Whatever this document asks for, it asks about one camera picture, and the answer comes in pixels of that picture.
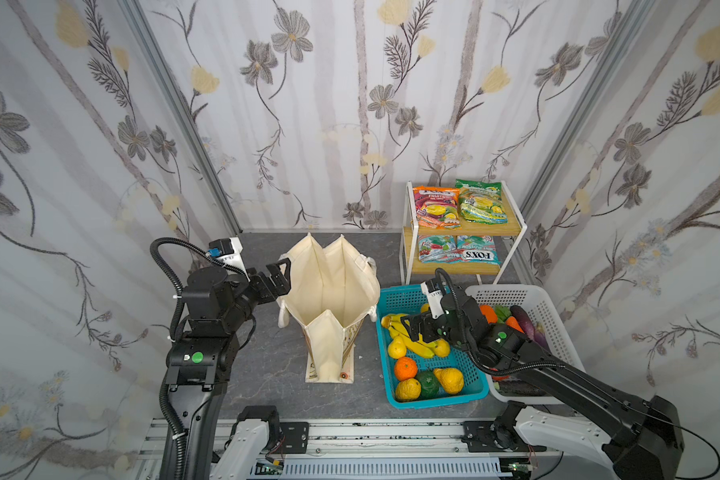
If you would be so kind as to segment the yellow banana bunch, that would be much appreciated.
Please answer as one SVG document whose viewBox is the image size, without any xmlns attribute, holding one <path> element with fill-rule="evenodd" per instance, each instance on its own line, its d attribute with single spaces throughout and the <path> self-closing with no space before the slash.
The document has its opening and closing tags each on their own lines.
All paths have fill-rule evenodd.
<svg viewBox="0 0 720 480">
<path fill-rule="evenodd" d="M 418 340 L 412 339 L 402 318 L 403 314 L 391 314 L 382 318 L 381 325 L 388 331 L 393 342 L 403 344 L 408 351 L 425 359 L 446 358 L 450 355 L 451 349 L 445 340 L 425 342 L 422 337 Z"/>
</svg>

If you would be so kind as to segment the orange fruit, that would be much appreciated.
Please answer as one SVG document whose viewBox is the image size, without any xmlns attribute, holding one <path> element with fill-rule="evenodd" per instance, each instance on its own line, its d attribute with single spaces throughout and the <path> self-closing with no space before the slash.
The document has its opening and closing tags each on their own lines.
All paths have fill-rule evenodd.
<svg viewBox="0 0 720 480">
<path fill-rule="evenodd" d="M 395 362 L 393 373 L 400 382 L 413 379 L 418 373 L 418 366 L 412 358 L 403 356 Z"/>
</svg>

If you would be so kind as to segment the cream floral grocery tote bag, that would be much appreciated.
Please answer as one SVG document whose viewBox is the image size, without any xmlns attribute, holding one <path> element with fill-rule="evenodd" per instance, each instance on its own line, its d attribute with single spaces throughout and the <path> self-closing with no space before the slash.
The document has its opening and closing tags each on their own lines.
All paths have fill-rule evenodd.
<svg viewBox="0 0 720 480">
<path fill-rule="evenodd" d="M 321 246 L 310 234 L 282 255 L 291 290 L 277 300 L 278 327 L 298 323 L 307 346 L 307 383 L 352 384 L 354 347 L 363 322 L 378 319 L 380 283 L 373 258 L 341 236 Z"/>
</svg>

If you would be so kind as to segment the orange red snack bag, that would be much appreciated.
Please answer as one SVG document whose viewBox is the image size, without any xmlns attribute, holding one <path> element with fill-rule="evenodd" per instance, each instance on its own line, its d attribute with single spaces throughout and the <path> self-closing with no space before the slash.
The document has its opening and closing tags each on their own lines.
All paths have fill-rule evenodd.
<svg viewBox="0 0 720 480">
<path fill-rule="evenodd" d="M 414 187 L 413 199 L 419 226 L 432 229 L 456 229 L 461 226 L 458 189 Z"/>
</svg>

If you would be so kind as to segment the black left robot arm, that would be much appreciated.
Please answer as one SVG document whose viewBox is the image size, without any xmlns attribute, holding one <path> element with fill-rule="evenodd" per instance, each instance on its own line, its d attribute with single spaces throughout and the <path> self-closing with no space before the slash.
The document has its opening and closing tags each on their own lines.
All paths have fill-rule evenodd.
<svg viewBox="0 0 720 480">
<path fill-rule="evenodd" d="M 164 245 L 183 247 L 208 266 L 181 280 L 163 258 Z M 207 249 L 161 237 L 149 248 L 152 259 L 175 289 L 169 326 L 171 347 L 158 393 L 167 436 L 160 467 L 163 479 L 207 479 L 213 465 L 213 436 L 233 362 L 244 348 L 237 332 L 253 321 L 257 306 L 291 290 L 291 261 L 283 258 L 266 271 L 244 267 L 238 238 L 218 239 Z"/>
</svg>

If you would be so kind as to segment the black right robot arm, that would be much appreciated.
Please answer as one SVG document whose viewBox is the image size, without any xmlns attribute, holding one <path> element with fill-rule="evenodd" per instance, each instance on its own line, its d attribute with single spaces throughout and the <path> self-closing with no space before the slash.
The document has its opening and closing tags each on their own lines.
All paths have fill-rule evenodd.
<svg viewBox="0 0 720 480">
<path fill-rule="evenodd" d="M 674 479 L 684 452 L 677 408 L 597 380 L 505 323 L 491 323 L 477 301 L 436 269 L 422 286 L 428 311 L 402 320 L 414 340 L 445 340 L 490 377 L 515 376 L 575 411 L 566 417 L 510 401 L 482 439 L 501 450 L 544 446 L 612 469 L 620 479 Z"/>
</svg>

